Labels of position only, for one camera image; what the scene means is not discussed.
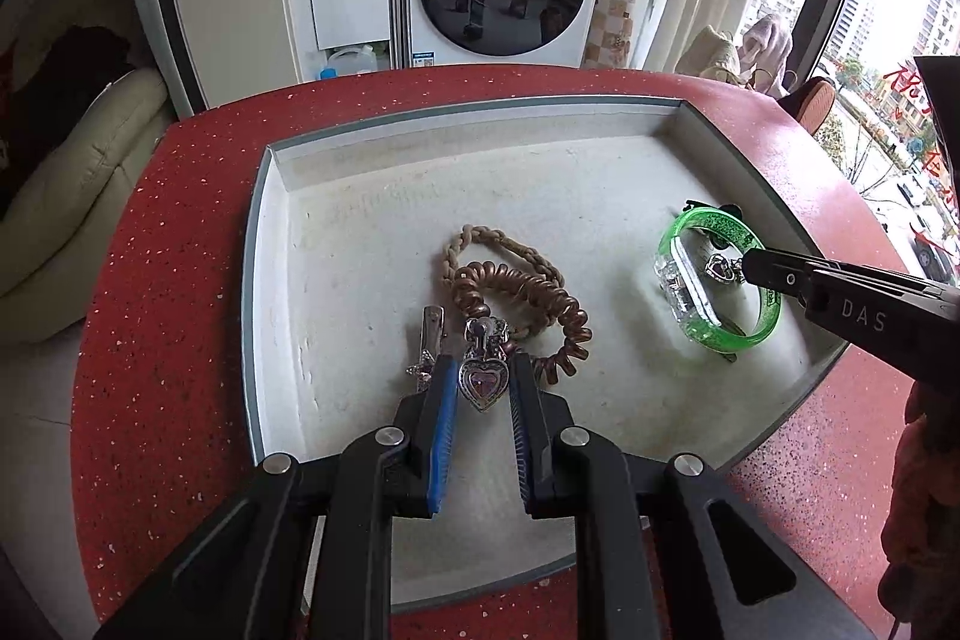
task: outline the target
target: white tray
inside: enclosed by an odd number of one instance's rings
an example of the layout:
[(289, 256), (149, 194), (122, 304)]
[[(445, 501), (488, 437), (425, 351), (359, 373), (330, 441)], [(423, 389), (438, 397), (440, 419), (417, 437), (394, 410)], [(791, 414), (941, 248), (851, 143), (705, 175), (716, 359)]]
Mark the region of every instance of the white tray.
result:
[[(554, 389), (626, 452), (738, 461), (803, 401), (844, 343), (784, 301), (775, 333), (729, 363), (689, 342), (653, 273), (686, 199), (734, 202), (768, 247), (818, 254), (784, 202), (685, 102), (547, 97), (381, 116), (270, 145), (244, 258), (244, 385), (253, 459), (339, 453), (413, 392), (422, 308), (441, 304), (440, 249), (464, 223), (533, 245), (589, 313), (590, 357)], [(469, 247), (464, 262), (491, 258)], [(758, 297), (728, 292), (749, 329)], [(559, 327), (528, 349), (553, 352)], [(398, 519), (395, 605), (530, 579), (571, 561), (573, 525), (531, 521), (510, 401), (459, 400), (443, 512)]]

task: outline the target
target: screw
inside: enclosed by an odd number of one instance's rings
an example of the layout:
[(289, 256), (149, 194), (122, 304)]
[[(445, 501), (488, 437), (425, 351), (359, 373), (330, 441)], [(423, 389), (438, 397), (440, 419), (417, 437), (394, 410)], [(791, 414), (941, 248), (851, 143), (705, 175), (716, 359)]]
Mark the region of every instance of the screw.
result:
[(294, 461), (286, 453), (271, 453), (263, 459), (260, 466), (268, 475), (282, 475), (293, 466), (293, 463)]
[(673, 459), (673, 466), (680, 475), (686, 475), (686, 477), (697, 477), (704, 471), (704, 463), (693, 453), (681, 453)]
[(397, 429), (395, 426), (385, 426), (383, 429), (378, 429), (376, 433), (376, 441), (387, 446), (400, 445), (403, 437), (406, 437), (403, 429)]
[(560, 432), (560, 440), (574, 448), (582, 448), (587, 442), (590, 442), (590, 432), (581, 429), (579, 426), (568, 426), (563, 432)]

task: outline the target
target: green light-up wristband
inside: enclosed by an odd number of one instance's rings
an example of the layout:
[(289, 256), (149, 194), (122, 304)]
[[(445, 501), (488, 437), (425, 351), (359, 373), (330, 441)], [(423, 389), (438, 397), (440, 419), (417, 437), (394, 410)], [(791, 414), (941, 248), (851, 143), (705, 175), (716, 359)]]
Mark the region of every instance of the green light-up wristband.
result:
[(701, 229), (729, 242), (741, 253), (763, 244), (743, 221), (712, 207), (696, 207), (682, 213), (667, 229), (656, 249), (654, 270), (661, 280), (670, 309), (688, 338), (717, 353), (737, 353), (768, 338), (776, 326), (781, 309), (781, 295), (776, 290), (760, 291), (760, 316), (752, 335), (741, 335), (725, 329), (707, 299), (700, 276), (680, 242), (686, 229)]

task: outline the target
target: brown and white checkered fabric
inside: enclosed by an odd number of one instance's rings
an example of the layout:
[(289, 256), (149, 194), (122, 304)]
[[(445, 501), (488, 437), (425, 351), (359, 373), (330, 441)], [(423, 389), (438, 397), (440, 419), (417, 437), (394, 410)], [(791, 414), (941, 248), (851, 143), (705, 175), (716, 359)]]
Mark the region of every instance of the brown and white checkered fabric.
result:
[(637, 0), (596, 0), (583, 68), (627, 68)]

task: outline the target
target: table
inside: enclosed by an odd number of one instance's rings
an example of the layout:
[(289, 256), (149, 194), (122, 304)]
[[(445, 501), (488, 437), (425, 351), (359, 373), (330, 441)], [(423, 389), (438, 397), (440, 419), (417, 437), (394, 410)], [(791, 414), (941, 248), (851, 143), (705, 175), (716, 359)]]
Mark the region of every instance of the table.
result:
[[(768, 97), (673, 74), (463, 66), (339, 77), (176, 124), (128, 201), (90, 307), (74, 386), (80, 556), (101, 620), (250, 472), (240, 277), (264, 145), (354, 119), (523, 95), (681, 97), (757, 167), (824, 255), (902, 269), (869, 207)], [(910, 381), (854, 348), (731, 482), (878, 634), (880, 530)], [(395, 637), (573, 640), (569, 573), (397, 616)]]

